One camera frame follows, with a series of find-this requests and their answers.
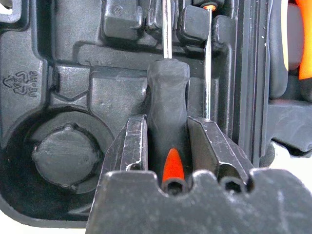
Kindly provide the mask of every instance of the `screwdriver shaft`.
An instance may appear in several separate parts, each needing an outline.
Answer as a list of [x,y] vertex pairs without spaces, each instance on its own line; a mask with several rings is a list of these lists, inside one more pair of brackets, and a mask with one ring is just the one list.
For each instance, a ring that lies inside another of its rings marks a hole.
[[172,59],[171,0],[162,0],[162,51],[164,59]]
[[204,61],[204,117],[211,119],[211,24],[212,24],[212,9],[207,9],[209,13],[209,34],[205,45],[205,61]]

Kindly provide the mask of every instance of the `metal shaft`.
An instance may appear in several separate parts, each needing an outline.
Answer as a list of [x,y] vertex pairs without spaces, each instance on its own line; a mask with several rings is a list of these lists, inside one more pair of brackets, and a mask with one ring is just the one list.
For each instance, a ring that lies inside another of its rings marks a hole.
[[172,59],[171,0],[162,0],[162,51],[164,59]]
[[211,23],[212,9],[207,9],[209,13],[209,34],[205,46],[205,61],[204,61],[204,117],[211,119]]

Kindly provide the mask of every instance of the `orange plastic part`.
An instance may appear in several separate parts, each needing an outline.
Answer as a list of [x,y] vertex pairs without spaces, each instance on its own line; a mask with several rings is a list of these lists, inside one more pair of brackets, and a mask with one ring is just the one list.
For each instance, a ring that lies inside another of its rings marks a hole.
[[171,178],[184,180],[183,164],[179,152],[176,149],[171,149],[168,153],[162,175],[162,182]]
[[301,9],[304,27],[304,51],[299,79],[312,78],[312,0],[296,0]]

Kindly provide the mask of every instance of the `orange screwdriver tip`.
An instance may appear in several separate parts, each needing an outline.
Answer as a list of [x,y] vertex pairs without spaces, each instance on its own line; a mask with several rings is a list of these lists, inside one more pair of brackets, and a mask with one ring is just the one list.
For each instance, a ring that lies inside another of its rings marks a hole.
[[171,149],[168,153],[162,175],[162,182],[171,178],[184,180],[183,164],[177,149]]

